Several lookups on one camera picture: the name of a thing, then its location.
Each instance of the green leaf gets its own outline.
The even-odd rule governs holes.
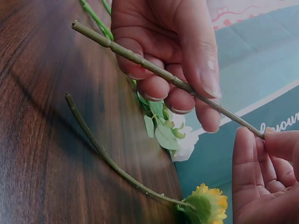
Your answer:
[[[146,127],[146,131],[148,133],[148,136],[152,139],[154,138],[154,123],[153,120],[148,117],[148,116],[144,116],[144,122],[145,122],[145,127]]]
[[[149,105],[151,107],[151,109],[153,110],[153,112],[160,118],[163,118],[163,102],[162,101],[158,101],[158,102],[152,102],[149,101]]]
[[[155,134],[160,146],[162,146],[163,148],[169,150],[181,149],[181,146],[178,144],[176,137],[169,128],[159,123],[157,125]]]
[[[146,102],[146,100],[140,95],[139,92],[137,92],[137,96],[138,96],[140,102],[142,102],[145,105],[149,105],[148,102]]]

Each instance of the wrinkled knuckle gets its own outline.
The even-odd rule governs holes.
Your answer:
[[[217,55],[217,44],[212,41],[202,41],[200,43],[200,48],[202,52],[208,55],[211,59],[216,61]]]

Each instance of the wood grain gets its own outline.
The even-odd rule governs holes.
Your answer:
[[[89,4],[110,23],[101,0]],[[120,167],[181,199],[115,55],[72,30],[75,19],[99,32],[78,0],[0,2],[0,223],[182,223],[109,169],[73,118],[66,92]]]

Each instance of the green stem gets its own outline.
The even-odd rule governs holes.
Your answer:
[[[74,103],[72,97],[70,94],[65,95],[65,100],[70,107],[70,110],[72,114],[74,115],[76,121],[86,134],[86,136],[89,138],[91,144],[95,148],[95,151],[97,154],[104,160],[104,162],[111,168],[113,169],[121,178],[123,178],[125,181],[130,183],[132,186],[135,186],[137,189],[139,189],[141,192],[144,192],[146,195],[152,195],[154,197],[157,197],[159,199],[175,203],[175,204],[180,204],[182,206],[188,206],[190,207],[193,211],[196,211],[196,208],[192,206],[191,204],[184,203],[169,197],[165,197],[164,194],[158,194],[151,189],[145,187],[143,184],[139,183],[137,180],[135,180],[133,177],[131,177],[129,174],[127,174],[124,170],[122,170],[106,153],[105,149],[103,146],[100,146],[98,142],[96,141],[93,133],[90,131],[89,127],[85,123],[84,119],[82,118],[80,112],[78,111],[76,104]]]
[[[102,0],[103,4],[107,10],[107,12],[109,13],[109,15],[111,15],[111,7],[109,6],[109,4],[106,2],[106,0]]]
[[[105,48],[110,48],[114,53],[123,56],[124,58],[136,63],[140,64],[142,67],[154,72],[158,76],[168,80],[175,86],[177,86],[180,89],[185,90],[186,92],[190,93],[192,96],[200,99],[201,101],[205,102],[206,104],[210,105],[213,109],[217,110],[218,112],[224,114],[225,116],[229,117],[233,121],[239,123],[242,126],[247,127],[251,132],[253,132],[255,135],[260,137],[264,140],[264,134],[254,128],[251,124],[249,124],[247,121],[243,120],[242,118],[238,117],[236,114],[232,113],[225,107],[221,106],[217,102],[213,101],[212,99],[202,97],[199,95],[188,83],[183,82],[176,76],[172,75],[170,72],[160,68],[159,66],[149,62],[148,60],[144,59],[138,54],[135,54],[133,51],[126,49],[122,47],[121,45],[105,38],[101,34],[98,34],[97,32],[91,30],[90,28],[82,25],[78,21],[75,21],[72,24],[72,28],[79,33],[83,34],[84,36],[92,39],[93,41],[97,42],[98,44],[102,45]]]
[[[113,35],[111,31],[105,26],[105,24],[99,19],[99,17],[96,15],[96,13],[93,11],[93,9],[90,7],[90,5],[86,2],[86,0],[81,0],[82,7],[85,9],[88,14],[93,18],[93,20],[97,23],[100,30],[104,34],[105,37],[109,38],[111,41],[113,41]]]

